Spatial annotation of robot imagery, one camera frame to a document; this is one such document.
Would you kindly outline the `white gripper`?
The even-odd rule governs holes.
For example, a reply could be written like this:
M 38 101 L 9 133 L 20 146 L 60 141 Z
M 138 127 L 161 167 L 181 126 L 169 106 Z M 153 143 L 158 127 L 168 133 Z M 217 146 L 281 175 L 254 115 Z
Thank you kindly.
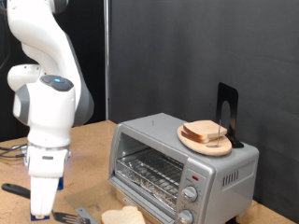
M 56 177 L 31 177 L 31 214 L 43 219 L 51 213 L 59 179 Z

